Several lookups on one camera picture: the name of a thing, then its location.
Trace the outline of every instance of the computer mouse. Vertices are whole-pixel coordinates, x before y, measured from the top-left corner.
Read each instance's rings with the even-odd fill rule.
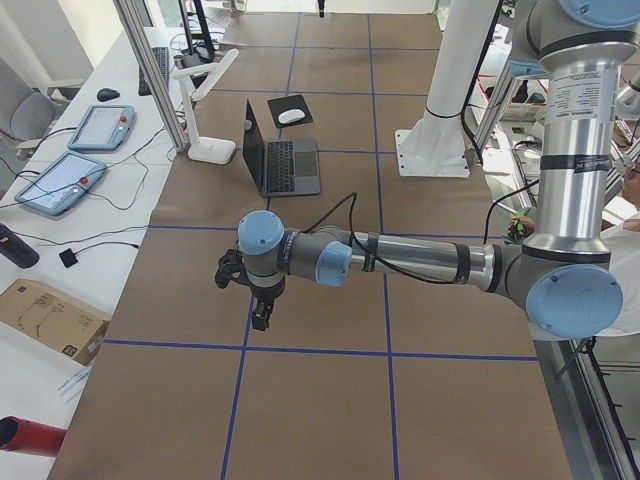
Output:
[[[113,88],[101,88],[98,90],[98,94],[96,98],[101,102],[106,102],[108,100],[113,100],[114,98],[118,98],[120,96],[120,92],[114,90]]]
[[[283,125],[288,125],[302,120],[305,116],[306,114],[302,110],[294,108],[292,110],[286,110],[278,115],[278,121]]]

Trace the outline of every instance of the white computer mouse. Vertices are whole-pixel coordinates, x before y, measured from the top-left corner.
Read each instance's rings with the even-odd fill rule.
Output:
[[[278,115],[278,121],[282,125],[288,125],[293,122],[297,122],[302,120],[305,117],[305,113],[299,108],[294,108],[292,110],[286,110]]]

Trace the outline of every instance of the blue joint cap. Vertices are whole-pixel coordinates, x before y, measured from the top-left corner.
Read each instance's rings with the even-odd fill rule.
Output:
[[[238,225],[238,246],[247,255],[262,255],[273,250],[283,236],[282,221],[267,210],[251,212]]]
[[[329,287],[344,285],[351,263],[351,253],[351,247],[337,240],[324,247],[316,263],[316,282]]]
[[[560,0],[560,6],[576,22],[592,28],[615,30],[640,21],[638,0]]]
[[[549,74],[539,63],[510,60],[512,77],[548,77]]]
[[[588,338],[609,327],[622,310],[616,278],[595,265],[568,265],[539,278],[527,295],[527,315],[563,338]]]

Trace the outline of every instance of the desk lamp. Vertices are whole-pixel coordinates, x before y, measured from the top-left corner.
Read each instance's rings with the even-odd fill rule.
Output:
[[[236,150],[236,144],[231,140],[200,136],[191,102],[198,102],[209,93],[209,90],[220,80],[220,77],[222,77],[227,68],[229,68],[229,65],[236,59],[238,53],[238,50],[234,48],[233,50],[229,50],[220,62],[176,69],[172,73],[172,77],[180,83],[184,115],[187,120],[187,132],[189,133],[189,139],[191,141],[191,147],[188,152],[191,160],[224,165],[229,163],[229,160],[231,160]],[[191,75],[202,75],[205,73],[207,74],[205,80],[189,95],[189,90],[194,88]]]

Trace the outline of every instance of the white desk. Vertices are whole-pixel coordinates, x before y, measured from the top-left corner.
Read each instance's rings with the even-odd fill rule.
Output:
[[[169,46],[170,39],[181,31],[149,29],[147,33],[152,46]],[[114,164],[131,155],[163,128],[153,98],[138,96],[138,64],[124,34],[87,79],[54,128],[78,125],[88,106],[99,103],[95,95],[103,87],[114,88],[121,94],[120,98],[105,105],[133,105],[137,115],[129,138],[120,149],[109,154],[92,154],[107,164]],[[180,92],[173,80],[170,95],[177,107],[181,102]],[[25,169],[42,171],[66,150],[69,138],[70,132],[65,132],[46,140]],[[24,206],[11,206],[0,208],[0,222],[16,232],[57,242],[146,225],[169,173],[169,159],[175,155],[175,150],[167,155],[171,148],[171,140],[163,131],[138,154],[138,159],[149,168],[149,173],[138,199],[126,211],[115,209],[103,199],[85,196],[60,218],[42,216]],[[127,206],[144,172],[144,167],[134,159],[128,159],[107,170],[93,192],[108,197],[116,205]],[[13,203],[13,196],[25,182],[18,179],[0,205]],[[58,253],[68,247],[75,251],[104,240],[140,243],[144,233],[145,230],[129,231],[64,247],[48,246],[46,242],[25,238],[40,254],[40,261],[34,267],[22,270],[0,256],[0,291],[17,278],[39,280],[111,314],[137,250],[122,245],[103,245],[87,251],[79,257],[80,262],[69,269],[62,265]],[[0,323],[0,362],[5,365],[0,373],[0,418],[13,415],[63,428],[69,425],[79,396],[64,403],[56,389],[80,370],[81,365],[3,323]],[[53,459],[0,452],[0,480],[44,479],[52,465]]]

